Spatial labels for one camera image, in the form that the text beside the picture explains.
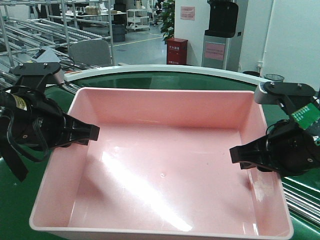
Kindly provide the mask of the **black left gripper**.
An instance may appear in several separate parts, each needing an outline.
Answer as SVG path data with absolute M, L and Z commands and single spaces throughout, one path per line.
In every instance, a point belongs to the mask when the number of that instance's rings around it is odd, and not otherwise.
M 47 160 L 60 130 L 65 148 L 73 143 L 87 146 L 100 133 L 100 127 L 64 113 L 43 92 L 26 86 L 1 90 L 0 155 L 19 181 L 29 172 L 21 158 L 35 163 Z

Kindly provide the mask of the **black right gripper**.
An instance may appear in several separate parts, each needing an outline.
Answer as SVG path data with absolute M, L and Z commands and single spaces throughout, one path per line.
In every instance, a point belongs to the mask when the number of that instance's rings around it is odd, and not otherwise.
M 320 147 L 297 123 L 282 119 L 267 136 L 229 149 L 231 162 L 241 170 L 257 168 L 282 177 L 299 176 L 320 167 Z

